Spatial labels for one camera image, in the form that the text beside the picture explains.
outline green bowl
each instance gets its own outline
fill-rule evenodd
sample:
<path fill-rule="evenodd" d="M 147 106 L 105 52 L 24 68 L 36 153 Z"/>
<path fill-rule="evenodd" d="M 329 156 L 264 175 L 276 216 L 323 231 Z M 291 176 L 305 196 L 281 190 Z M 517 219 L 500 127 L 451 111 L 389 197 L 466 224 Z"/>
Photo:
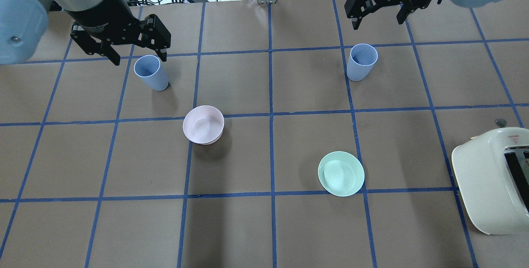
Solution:
<path fill-rule="evenodd" d="M 354 155 L 335 151 L 325 155 L 320 161 L 318 177 L 329 193 L 350 196 L 361 189 L 365 174 L 362 164 Z"/>

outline plastic cup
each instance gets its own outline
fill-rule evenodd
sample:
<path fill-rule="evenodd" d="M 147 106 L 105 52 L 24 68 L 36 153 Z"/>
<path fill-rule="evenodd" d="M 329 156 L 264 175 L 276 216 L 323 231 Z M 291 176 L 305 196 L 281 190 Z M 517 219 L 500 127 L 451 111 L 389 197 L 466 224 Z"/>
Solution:
<path fill-rule="evenodd" d="M 357 44 L 349 53 L 347 77 L 355 82 L 365 78 L 378 60 L 378 52 L 368 44 Z"/>
<path fill-rule="evenodd" d="M 154 55 L 140 57 L 134 63 L 134 73 L 153 90 L 162 91 L 169 85 L 169 78 L 164 67 L 160 59 Z"/>
<path fill-rule="evenodd" d="M 201 145 L 216 142 L 224 129 L 224 117 L 213 106 L 199 106 L 187 113 L 183 120 L 183 134 L 189 141 Z"/>
<path fill-rule="evenodd" d="M 318 178 L 329 193 L 350 196 L 362 188 L 365 173 L 362 164 L 354 155 L 335 151 L 325 155 L 320 161 Z"/>

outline bowl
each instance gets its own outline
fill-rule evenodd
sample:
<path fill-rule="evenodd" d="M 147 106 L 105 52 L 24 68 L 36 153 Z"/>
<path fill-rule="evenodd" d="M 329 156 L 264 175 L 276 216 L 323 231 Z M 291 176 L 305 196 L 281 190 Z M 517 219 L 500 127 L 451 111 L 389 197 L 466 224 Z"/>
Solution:
<path fill-rule="evenodd" d="M 183 134 L 197 144 L 213 144 L 221 137 L 223 129 L 224 117 L 213 106 L 196 107 L 183 120 Z"/>
<path fill-rule="evenodd" d="M 318 166 L 319 181 L 329 193 L 350 196 L 357 193 L 365 180 L 362 164 L 352 154 L 335 151 L 323 157 Z"/>

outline cup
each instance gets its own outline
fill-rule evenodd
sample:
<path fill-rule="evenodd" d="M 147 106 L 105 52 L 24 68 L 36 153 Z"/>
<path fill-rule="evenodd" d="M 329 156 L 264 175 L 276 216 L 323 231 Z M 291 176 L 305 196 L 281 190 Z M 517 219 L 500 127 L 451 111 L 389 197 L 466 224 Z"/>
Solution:
<path fill-rule="evenodd" d="M 162 91 L 169 85 L 169 78 L 164 67 L 160 59 L 154 55 L 140 57 L 134 63 L 134 73 L 153 90 Z"/>
<path fill-rule="evenodd" d="M 357 44 L 351 49 L 347 61 L 347 77 L 353 81 L 360 81 L 373 68 L 378 60 L 378 52 L 368 44 Z"/>
<path fill-rule="evenodd" d="M 213 106 L 198 106 L 187 113 L 182 128 L 189 141 L 202 145 L 213 144 L 222 135 L 224 117 Z"/>

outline grid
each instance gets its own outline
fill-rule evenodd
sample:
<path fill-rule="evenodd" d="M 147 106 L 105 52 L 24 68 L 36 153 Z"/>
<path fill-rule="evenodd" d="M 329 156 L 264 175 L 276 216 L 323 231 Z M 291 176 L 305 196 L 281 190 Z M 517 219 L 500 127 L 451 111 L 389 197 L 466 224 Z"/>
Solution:
<path fill-rule="evenodd" d="M 455 201 L 457 204 L 457 208 L 459 211 L 459 216 L 461 219 L 461 225 L 463 227 L 463 230 L 465 232 L 465 238 L 467 241 L 470 257 L 472 260 L 472 264 L 474 267 L 478 267 L 478 263 L 476 261 L 476 256 L 474 254 L 474 249 L 472 248 L 471 239 L 468 233 L 467 225 L 465 223 L 465 218 L 463 215 L 463 209 L 461 206 L 461 202 L 458 195 L 458 188 L 455 185 L 455 179 L 452 175 L 451 166 L 448 161 L 448 153 L 446 151 L 446 146 L 443 141 L 443 137 L 441 134 L 441 128 L 438 122 L 438 118 L 436 115 L 436 111 L 438 110 L 455 110 L 455 109 L 463 109 L 463 108 L 512 108 L 514 111 L 514 114 L 516 115 L 516 119 L 518 121 L 518 124 L 520 127 L 524 127 L 522 123 L 522 119 L 520 115 L 518 114 L 517 107 L 519 106 L 529 106 L 527 103 L 522 104 L 514 104 L 514 100 L 512 99 L 509 89 L 505 83 L 505 80 L 501 76 L 501 73 L 499 71 L 499 68 L 495 62 L 495 59 L 491 53 L 491 50 L 488 46 L 488 43 L 493 42 L 518 42 L 518 41 L 529 41 L 529 38 L 510 38 L 510 39 L 500 39 L 500 40 L 486 40 L 484 37 L 484 34 L 481 30 L 480 23 L 478 22 L 478 19 L 476 17 L 476 14 L 471 9 L 472 17 L 474 18 L 474 21 L 476 23 L 476 26 L 478 28 L 478 31 L 481 36 L 481 40 L 476 41 L 449 41 L 449 42 L 418 42 L 416 43 L 414 41 L 412 31 L 410 29 L 410 25 L 406 21 L 406 27 L 408 30 L 408 34 L 410 36 L 410 43 L 395 43 L 395 44 L 376 44 L 375 47 L 384 47 L 384 46 L 411 46 L 415 58 L 417 61 L 417 65 L 419 68 L 419 72 L 421 74 L 422 82 L 425 87 L 425 91 L 427 94 L 427 99 L 429 102 L 428 107 L 417 107 L 417 108 L 365 108 L 365 109 L 356 109 L 352 96 L 351 96 L 351 89 L 349 80 L 346 77 L 346 49 L 351 48 L 352 46 L 344 45 L 342 32 L 341 32 L 341 26 L 340 26 L 340 20 L 338 17 L 338 8 L 336 6 L 336 0 L 332 0 L 333 8 L 334 8 L 334 14 L 336 16 L 336 25 L 338 28 L 338 36 L 340 38 L 340 46 L 323 46 L 323 47 L 315 47 L 315 48 L 289 48 L 289 49 L 273 49 L 272 48 L 272 8 L 270 5 L 268 5 L 268 36 L 269 36 L 269 42 L 268 42 L 268 50 L 248 50 L 248 51 L 227 51 L 227 52 L 214 52 L 214 53 L 203 53 L 202 52 L 202 36 L 203 36 L 203 30 L 204 30 L 204 15 L 206 10 L 206 4 L 202 5 L 202 17 L 200 21 L 200 38 L 199 38 L 199 44 L 198 44 L 198 52 L 197 53 L 181 53 L 181 54 L 170 54 L 168 56 L 196 56 L 198 63 L 197 63 L 197 69 L 196 69 L 196 77 L 195 77 L 195 89 L 194 89 L 194 96 L 193 96 L 193 108 L 197 106 L 197 93 L 198 93 L 198 85 L 199 85 L 199 73 L 200 73 L 200 57 L 202 55 L 225 55 L 225 54 L 236 54 L 236 53 L 268 53 L 268 61 L 269 61 L 269 113 L 249 113 L 249 114 L 227 114 L 225 115 L 226 118 L 230 117 L 268 117 L 269 118 L 269 134 L 270 134 L 270 186 L 271 191 L 270 192 L 242 192 L 242 193 L 225 193 L 225 194 L 188 194 L 188 187 L 189 187 L 189 176 L 190 176 L 190 170 L 191 170 L 191 152 L 193 149 L 193 145 L 191 142 L 189 142 L 188 146 L 188 158 L 187 158 L 187 169 L 186 169 L 186 181 L 185 181 L 185 189 L 183 195 L 153 195 L 153 196 L 103 196 L 104 189 L 105 189 L 105 183 L 106 178 L 108 174 L 108 168 L 110 165 L 110 161 L 112 158 L 112 152 L 114 147 L 114 141 L 116 138 L 117 130 L 119 127 L 119 124 L 122 122 L 136 122 L 136 121 L 165 121 L 165 120 L 183 120 L 183 117 L 148 117 L 148 118 L 135 118 L 135 119 L 120 119 L 119 114 L 121 112 L 121 105 L 123 102 L 123 97 L 125 93 L 125 87 L 127 83 L 127 77 L 130 73 L 130 65 L 132 62 L 132 59 L 135 57 L 140 56 L 134 56 L 133 50 L 134 46 L 131 48 L 130 54 L 128 57 L 122 57 L 123 60 L 127 60 L 127 69 L 125 72 L 125 77 L 123 81 L 123 86 L 121 90 L 121 96 L 119 99 L 119 105 L 117 108 L 117 114 L 114 120 L 100 120 L 100 121 L 72 121 L 72 122 L 48 122 L 47 117 L 48 113 L 50 111 L 53 97 L 55 96 L 55 91 L 57 90 L 57 86 L 61 77 L 62 70 L 64 68 L 65 63 L 67 62 L 74 62 L 74 61 L 94 61 L 94 60 L 105 60 L 104 58 L 95 58 L 95 59 L 70 59 L 67 60 L 68 51 L 70 50 L 71 46 L 71 40 L 68 43 L 68 47 L 66 50 L 66 53 L 64 54 L 64 58 L 62 60 L 49 60 L 49 61 L 30 61 L 25 62 L 25 64 L 31 64 L 31 63 L 51 63 L 51 62 L 60 62 L 60 70 L 57 75 L 57 79 L 55 80 L 55 85 L 53 87 L 53 91 L 51 93 L 51 97 L 49 99 L 45 115 L 41 122 L 14 122 L 14 123 L 0 123 L 0 127 L 3 126 L 23 126 L 23 125 L 39 125 L 40 130 L 38 131 L 38 136 L 36 138 L 36 142 L 34 144 L 34 148 L 32 150 L 32 154 L 30 157 L 30 161 L 28 163 L 23 182 L 21 183 L 21 187 L 19 189 L 19 193 L 17 195 L 17 198 L 15 199 L 0 199 L 0 203 L 7 203 L 7 202 L 14 202 L 14 208 L 13 212 L 11 214 L 11 218 L 8 223 L 8 227 L 6 230 L 6 233 L 2 240 L 2 246 L 0 247 L 0 257 L 2 256 L 2 253 L 4 251 L 6 242 L 8 241 L 8 236 L 11 230 L 11 226 L 13 224 L 13 220 L 15 219 L 15 215 L 17 213 L 17 208 L 20 203 L 28 203 L 28 202 L 51 202 L 51 201 L 96 201 L 98 202 L 96 212 L 94 215 L 93 220 L 93 226 L 91 228 L 91 236 L 90 241 L 88 245 L 87 255 L 86 255 L 86 261 L 85 261 L 85 268 L 89 266 L 90 257 L 91 257 L 91 248 L 94 241 L 94 236 L 96 232 L 96 228 L 98 226 L 98 217 L 100 213 L 100 207 L 102 201 L 125 201 L 125 200 L 159 200 L 159 199 L 182 199 L 183 200 L 183 209 L 182 209 L 182 215 L 181 215 L 181 227 L 180 227 L 180 238 L 179 238 L 179 251 L 178 251 L 178 267 L 181 266 L 182 261 L 182 255 L 183 255 L 183 238 L 184 238 L 184 230 L 185 230 L 185 224 L 186 224 L 186 210 L 187 210 L 187 201 L 188 199 L 208 199 L 208 198 L 232 198 L 232 197 L 240 197 L 240 196 L 270 196 L 272 199 L 272 257 L 273 257 L 273 266 L 274 268 L 277 267 L 277 253 L 276 253 L 276 196 L 282 196 L 282 195 L 321 195 L 321 194 L 329 194 L 327 191 L 276 191 L 275 189 L 275 177 L 274 177 L 274 117 L 279 116 L 295 116 L 295 115 L 306 115 L 306 114 L 333 114 L 333 113 L 350 113 L 351 114 L 351 120 L 352 120 L 352 127 L 353 127 L 353 133 L 355 136 L 355 144 L 356 144 L 356 150 L 357 150 L 357 158 L 362 161 L 362 155 L 361 155 L 361 147 L 359 142 L 359 136 L 357 132 L 357 124 L 356 124 L 356 118 L 355 114 L 362 113 L 362 112 L 388 112 L 388 111 L 431 111 L 431 115 L 433 117 L 435 128 L 438 133 L 438 140 L 441 144 L 442 152 L 444 155 L 444 160 L 446 163 L 446 168 L 448 171 L 448 176 L 450 178 L 450 187 L 426 187 L 426 188 L 401 188 L 401 189 L 367 189 L 366 185 L 362 186 L 361 190 L 358 192 L 358 194 L 363 195 L 364 200 L 364 206 L 365 206 L 365 216 L 366 216 L 366 222 L 367 222 L 367 230 L 368 230 L 368 236 L 369 236 L 369 243 L 370 243 L 370 249 L 372 253 L 372 264 L 374 267 L 377 267 L 376 263 L 376 249 L 374 245 L 374 239 L 373 239 L 373 233 L 372 233 L 372 224 L 371 224 L 371 218 L 370 218 L 370 212 L 369 212 L 369 201 L 368 201 L 368 193 L 397 193 L 397 192 L 439 192 L 439 191 L 446 191 L 446 192 L 453 192 Z M 497 104 L 497 105 L 474 105 L 474 106 L 465 106 L 465 105 L 454 105 L 454 106 L 434 106 L 433 101 L 431 99 L 431 95 L 429 92 L 429 87 L 427 85 L 427 80 L 425 77 L 425 74 L 423 72 L 423 68 L 421 65 L 421 60 L 419 58 L 419 54 L 417 51 L 417 46 L 422 45 L 435 45 L 435 44 L 464 44 L 464 43 L 483 43 L 486 47 L 487 53 L 491 59 L 491 62 L 493 63 L 493 67 L 497 73 L 497 76 L 499 77 L 499 80 L 501 81 L 501 85 L 505 91 L 505 94 L 508 97 L 509 104 Z M 332 110 L 332 111 L 302 111 L 302 112 L 274 112 L 274 106 L 273 106 L 273 88 L 272 88 L 272 55 L 275 52 L 281 52 L 281 51 L 309 51 L 309 50 L 326 50 L 326 49 L 340 49 L 342 53 L 342 64 L 343 64 L 343 70 L 344 70 L 344 79 L 346 82 L 346 89 L 348 93 L 348 99 L 349 99 L 349 106 L 350 108 L 347 110 Z M 110 143 L 110 147 L 108 149 L 108 155 L 107 155 L 107 161 L 106 166 L 104 170 L 104 175 L 102 178 L 102 183 L 100 187 L 100 193 L 98 196 L 88 196 L 88 197 L 80 197 L 80 198 L 68 198 L 68 197 L 58 197 L 58 198 L 22 198 L 22 193 L 24 191 L 25 183 L 28 178 L 29 172 L 31 170 L 32 162 L 34 159 L 34 156 L 36 154 L 36 150 L 41 138 L 42 131 L 46 125 L 63 125 L 63 124 L 102 124 L 102 123 L 113 123 L 114 124 L 114 130 L 112 134 L 112 139 Z"/>

